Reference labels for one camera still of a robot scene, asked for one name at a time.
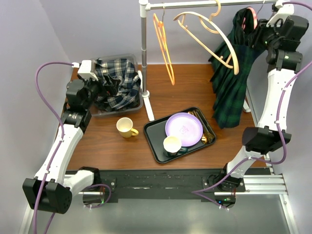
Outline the black tray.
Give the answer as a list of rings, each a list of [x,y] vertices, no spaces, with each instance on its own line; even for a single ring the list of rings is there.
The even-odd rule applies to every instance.
[[[166,116],[166,117],[156,119],[156,120],[151,121],[151,122],[148,122],[144,125],[143,130],[144,130],[144,133],[146,135],[147,141],[151,147],[151,150],[153,152],[154,158],[158,163],[167,163],[169,161],[172,161],[172,160],[175,160],[175,159],[180,158],[182,156],[188,155],[190,153],[193,153],[197,150],[200,150],[204,147],[207,147],[207,146],[215,143],[216,135],[215,135],[214,131],[212,130],[212,128],[210,127],[207,120],[205,119],[205,116],[203,115],[202,111],[199,108],[191,107],[191,108],[185,109],[183,111],[180,111],[179,113],[181,113],[181,112],[187,113],[189,111],[197,111],[199,113],[200,118],[203,120],[206,128],[214,136],[214,140],[210,144],[203,144],[201,141],[199,141],[196,145],[191,146],[191,147],[187,147],[188,148],[187,153],[180,155],[180,156],[176,156],[176,157],[167,157],[165,155],[164,149],[163,149],[163,141],[167,137],[167,135],[165,133],[165,124],[166,124],[167,120],[169,119],[169,117],[171,117],[173,114]]]

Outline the pink hanger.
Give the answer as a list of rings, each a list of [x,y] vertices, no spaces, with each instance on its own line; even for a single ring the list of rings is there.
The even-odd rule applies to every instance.
[[[257,19],[257,14],[261,11],[263,5],[265,3],[265,0],[263,0],[261,7],[259,8],[259,10],[257,12],[255,12],[255,10],[252,7],[247,7],[247,10],[249,10],[251,12],[252,15],[252,19],[253,19],[253,29],[255,30],[257,28],[257,24],[258,24],[258,19]],[[245,30],[246,28],[246,18],[243,18],[243,22],[242,22],[242,29]]]

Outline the orange plastic hanger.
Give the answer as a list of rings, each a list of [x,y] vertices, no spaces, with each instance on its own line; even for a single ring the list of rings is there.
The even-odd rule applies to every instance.
[[[153,24],[170,82],[174,86],[176,83],[175,74],[168,49],[164,22],[163,20],[159,20],[155,13],[153,13]]]

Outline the purple plate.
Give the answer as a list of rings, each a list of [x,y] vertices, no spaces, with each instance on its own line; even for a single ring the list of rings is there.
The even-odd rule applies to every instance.
[[[203,126],[199,119],[189,113],[173,114],[165,124],[167,136],[175,136],[181,140],[183,147],[191,147],[201,141]]]

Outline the clear plastic bin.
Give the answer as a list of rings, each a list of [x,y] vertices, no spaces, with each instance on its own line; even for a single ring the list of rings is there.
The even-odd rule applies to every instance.
[[[117,58],[129,59],[134,64],[135,70],[138,73],[137,60],[136,60],[135,55],[133,55],[133,54],[123,54],[123,55],[101,57],[100,59],[102,59],[104,61],[108,61],[108,60],[114,60]],[[125,115],[125,114],[134,114],[140,110],[142,105],[143,105],[143,100],[142,100],[142,94],[141,94],[141,88],[140,88],[138,105],[136,107],[131,108],[131,109],[127,109],[127,110],[123,110],[123,111],[106,112],[106,111],[101,111],[101,110],[97,109],[97,107],[95,106],[95,103],[94,103],[93,106],[91,107],[91,114],[94,117],[115,117],[115,116],[121,116],[121,115]]]

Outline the navy white plaid skirt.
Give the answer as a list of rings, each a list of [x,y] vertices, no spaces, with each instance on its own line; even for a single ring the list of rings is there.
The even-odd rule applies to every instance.
[[[126,58],[104,61],[96,59],[96,76],[103,79],[103,85],[111,84],[116,94],[98,97],[97,109],[106,112],[123,111],[138,105],[141,80],[134,64]]]

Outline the gold spoon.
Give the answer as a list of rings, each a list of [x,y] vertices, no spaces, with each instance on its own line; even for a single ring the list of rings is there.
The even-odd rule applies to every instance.
[[[201,142],[203,144],[210,144],[210,143],[212,143],[212,141],[214,140],[215,137],[208,131],[208,129],[206,128],[206,126],[205,126],[205,124],[203,122],[203,120],[200,118],[199,113],[197,111],[189,111],[188,114],[196,117],[200,121],[200,123],[201,123],[201,125],[203,127],[203,134],[202,134],[202,137],[201,137]]]

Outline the green plaid skirt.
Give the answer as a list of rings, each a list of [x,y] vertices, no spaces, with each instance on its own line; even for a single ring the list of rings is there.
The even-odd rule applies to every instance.
[[[242,29],[243,18],[246,18],[246,28]],[[233,69],[227,68],[216,58],[210,57],[214,75],[210,79],[216,99],[213,105],[213,118],[219,128],[234,128],[239,125],[246,96],[247,79],[255,60],[265,49],[255,49],[253,40],[257,28],[253,28],[251,12],[243,8],[235,14],[233,27],[227,35],[236,53],[239,73],[234,74]]]

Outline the black mounting base plate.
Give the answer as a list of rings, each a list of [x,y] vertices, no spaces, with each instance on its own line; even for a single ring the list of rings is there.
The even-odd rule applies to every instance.
[[[120,199],[200,199],[214,200],[227,208],[236,202],[239,193],[246,192],[247,180],[237,187],[229,184],[213,189],[219,169],[184,170],[101,170],[100,178],[109,188],[91,188],[82,192],[84,205],[98,205],[105,200]]]

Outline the dark green cup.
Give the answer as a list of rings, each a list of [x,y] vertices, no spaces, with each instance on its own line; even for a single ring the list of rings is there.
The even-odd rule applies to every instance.
[[[188,148],[187,147],[181,147],[177,152],[168,152],[168,151],[166,151],[165,152],[165,155],[167,156],[167,157],[176,157],[176,156],[180,156],[180,155],[183,155],[183,154],[185,154],[185,153],[187,153],[188,152]]]

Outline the white metal clothes rack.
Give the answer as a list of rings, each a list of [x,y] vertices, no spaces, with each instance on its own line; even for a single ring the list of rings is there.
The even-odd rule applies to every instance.
[[[150,92],[147,90],[147,12],[157,9],[184,9],[184,8],[199,8],[213,7],[221,4],[222,6],[229,5],[247,5],[247,4],[265,4],[274,3],[274,0],[202,0],[188,2],[171,2],[171,3],[149,3],[147,0],[139,1],[139,11],[141,18],[141,56],[142,70],[139,71],[141,78],[142,98],[144,101],[146,113],[149,121],[155,120],[152,106],[150,103]]]

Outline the aluminium frame rail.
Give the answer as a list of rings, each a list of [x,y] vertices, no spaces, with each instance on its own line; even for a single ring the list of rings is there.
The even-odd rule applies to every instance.
[[[69,174],[69,175],[67,175],[65,173],[65,178],[66,179],[70,178],[77,171],[75,171],[74,173]],[[284,193],[286,190],[285,185],[282,183],[282,177],[279,175],[270,175],[268,169],[266,169],[266,168],[264,168],[264,169],[252,169],[250,167],[246,171],[246,173],[244,174],[243,179],[247,180],[246,192],[251,191],[254,194],[274,194],[276,192]],[[99,187],[92,187],[92,188],[109,188],[109,186],[101,183]],[[95,208],[99,208],[99,207],[103,206],[107,202],[109,202],[109,201],[105,200],[104,202],[102,202],[98,205],[84,205],[84,207],[86,207],[88,209],[95,209]],[[210,202],[215,203],[219,208],[229,209],[223,205],[217,204],[217,202],[214,200],[211,200]]]

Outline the cream paper cup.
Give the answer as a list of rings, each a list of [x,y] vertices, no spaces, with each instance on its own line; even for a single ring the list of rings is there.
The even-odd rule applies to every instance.
[[[181,147],[181,140],[176,136],[167,136],[163,141],[164,153],[168,157],[176,156]]]

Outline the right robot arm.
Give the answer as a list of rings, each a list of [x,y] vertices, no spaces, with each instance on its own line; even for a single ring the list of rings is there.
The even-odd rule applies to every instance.
[[[285,19],[278,17],[268,25],[261,20],[252,42],[253,51],[267,50],[268,90],[262,116],[255,127],[244,130],[242,148],[235,158],[227,163],[216,177],[208,179],[211,190],[218,187],[227,192],[237,188],[244,174],[255,161],[264,161],[263,156],[277,149],[283,149],[276,165],[285,161],[287,143],[291,134],[287,133],[287,110],[296,78],[304,71],[301,67],[303,55],[297,52],[301,38],[309,27],[306,18],[291,15]]]

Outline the yellow mug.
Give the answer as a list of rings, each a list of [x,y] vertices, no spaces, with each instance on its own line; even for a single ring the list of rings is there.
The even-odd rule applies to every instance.
[[[124,138],[130,138],[139,134],[138,130],[133,128],[133,122],[128,117],[120,118],[116,123],[116,128]]]

